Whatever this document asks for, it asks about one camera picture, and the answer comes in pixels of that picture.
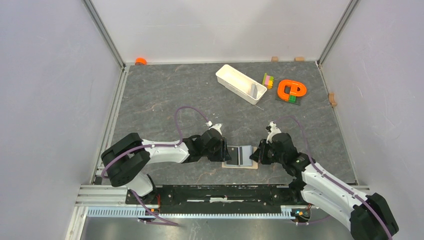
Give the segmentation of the white plastic bin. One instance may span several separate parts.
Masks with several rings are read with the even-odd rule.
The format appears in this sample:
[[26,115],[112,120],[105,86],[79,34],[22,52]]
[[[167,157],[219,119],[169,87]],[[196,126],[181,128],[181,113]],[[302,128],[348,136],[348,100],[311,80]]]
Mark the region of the white plastic bin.
[[[242,72],[238,71],[234,67],[225,64],[223,65],[216,73],[218,83],[223,85],[225,88],[235,93],[248,103],[252,105],[256,105],[259,100],[265,95],[267,92],[267,88],[263,86],[261,83],[255,81],[254,79],[248,77]],[[256,84],[258,88],[258,96],[257,99],[253,99],[250,96],[250,90],[252,84]]]

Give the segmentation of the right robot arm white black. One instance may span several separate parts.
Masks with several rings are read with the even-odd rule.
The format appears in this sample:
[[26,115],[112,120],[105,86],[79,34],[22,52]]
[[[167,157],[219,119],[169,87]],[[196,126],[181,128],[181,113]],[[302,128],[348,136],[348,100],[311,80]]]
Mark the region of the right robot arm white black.
[[262,139],[250,159],[264,165],[281,164],[294,178],[289,184],[289,199],[322,209],[344,225],[355,240],[391,240],[400,230],[382,195],[367,194],[336,178],[308,154],[298,151],[287,133]]

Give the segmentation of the black credit card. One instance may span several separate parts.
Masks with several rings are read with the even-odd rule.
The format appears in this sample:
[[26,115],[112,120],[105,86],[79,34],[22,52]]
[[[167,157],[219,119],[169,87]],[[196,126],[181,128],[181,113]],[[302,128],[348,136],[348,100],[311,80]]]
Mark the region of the black credit card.
[[226,162],[228,166],[238,166],[239,165],[239,147],[229,146],[228,154],[230,160]]

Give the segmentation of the beige card holder wallet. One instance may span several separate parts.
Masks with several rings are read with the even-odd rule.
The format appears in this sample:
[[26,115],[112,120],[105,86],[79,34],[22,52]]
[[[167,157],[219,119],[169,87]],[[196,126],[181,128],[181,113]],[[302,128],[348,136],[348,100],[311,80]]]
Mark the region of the beige card holder wallet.
[[[257,149],[257,147],[252,146],[252,148],[253,148],[252,153],[254,153],[254,151]],[[253,161],[253,166],[251,166],[251,167],[243,167],[243,166],[240,166],[240,165],[230,166],[230,165],[227,165],[226,162],[223,162],[221,164],[221,167],[226,168],[226,169],[252,169],[252,170],[256,170],[256,169],[258,169],[259,165],[255,161]]]

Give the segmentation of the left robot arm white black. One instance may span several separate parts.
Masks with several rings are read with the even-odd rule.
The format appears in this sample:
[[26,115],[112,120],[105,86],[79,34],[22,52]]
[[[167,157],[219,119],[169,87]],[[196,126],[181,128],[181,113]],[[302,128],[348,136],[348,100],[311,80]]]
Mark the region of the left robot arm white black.
[[113,187],[126,187],[145,204],[157,198],[152,178],[142,170],[149,164],[187,164],[207,158],[211,162],[227,162],[232,158],[220,125],[214,125],[201,135],[177,141],[150,141],[138,133],[130,133],[101,154],[104,169],[101,177]]

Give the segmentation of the grey credit card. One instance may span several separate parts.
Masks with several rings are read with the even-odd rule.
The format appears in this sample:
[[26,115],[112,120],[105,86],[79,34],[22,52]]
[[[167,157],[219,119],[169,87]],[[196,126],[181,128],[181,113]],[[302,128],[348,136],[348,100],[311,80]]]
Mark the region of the grey credit card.
[[252,167],[253,160],[250,156],[253,154],[253,147],[251,145],[243,145],[239,147],[239,165],[241,167]]

